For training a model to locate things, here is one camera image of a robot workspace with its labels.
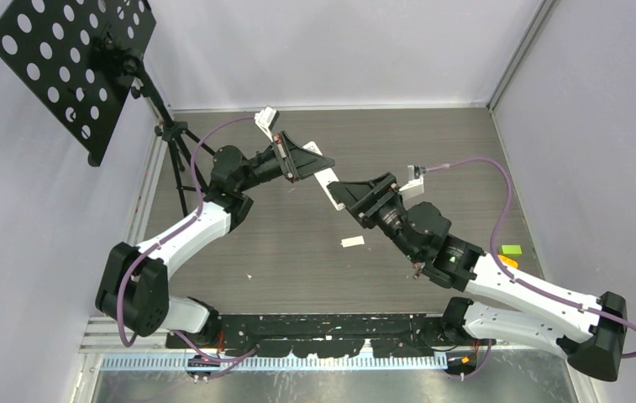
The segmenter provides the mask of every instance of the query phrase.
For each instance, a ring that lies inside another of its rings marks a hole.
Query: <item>white paper scrap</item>
[[[340,241],[343,248],[349,248],[350,246],[364,245],[365,239],[360,235],[359,237],[345,238]]]

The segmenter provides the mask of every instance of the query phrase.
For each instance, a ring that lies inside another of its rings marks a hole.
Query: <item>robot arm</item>
[[[378,227],[410,260],[416,276],[425,275],[444,288],[488,297],[519,310],[454,298],[444,314],[447,338],[455,343],[468,338],[522,343],[567,357],[574,368],[598,379],[617,378],[625,330],[588,309],[626,318],[621,296],[608,292],[597,298],[517,270],[511,270],[510,278],[482,248],[449,234],[451,221],[433,204],[421,202],[406,209],[402,189],[412,196],[415,186],[423,186],[423,178],[400,188],[394,175],[387,173],[371,181],[335,181],[327,187],[363,228]],[[564,305],[553,297],[579,306]]]
[[[256,125],[270,133],[277,117],[277,111],[268,107],[256,115]],[[330,158],[297,146],[285,132],[272,135],[271,145],[251,159],[233,145],[222,147],[213,158],[202,208],[156,237],[136,246],[119,243],[110,252],[95,305],[114,319],[125,273],[141,254],[149,252],[134,270],[122,299],[125,326],[141,337],[160,327],[199,333],[199,337],[201,332],[214,332],[205,325],[218,313],[203,302],[170,296],[169,279],[194,254],[245,220],[253,200],[244,191],[281,176],[299,181],[334,166]]]

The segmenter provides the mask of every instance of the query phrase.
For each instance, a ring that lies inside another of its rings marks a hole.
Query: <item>black perforated board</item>
[[[155,26],[143,0],[13,0],[0,18],[0,56],[98,166],[134,78],[91,63],[95,42],[109,32],[144,53]]]

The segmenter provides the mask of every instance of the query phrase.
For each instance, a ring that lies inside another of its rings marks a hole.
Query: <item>green sticky note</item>
[[[513,256],[517,258],[521,254],[523,254],[523,250],[520,249],[520,245],[501,245],[501,247],[498,248],[498,253],[505,256]]]

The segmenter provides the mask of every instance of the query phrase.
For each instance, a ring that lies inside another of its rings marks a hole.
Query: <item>orange object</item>
[[[499,254],[498,257],[501,258],[501,261],[503,263],[513,267],[514,269],[518,268],[518,262],[517,261],[515,261],[513,259],[510,259],[510,258],[507,258],[507,257],[503,256],[502,254]]]

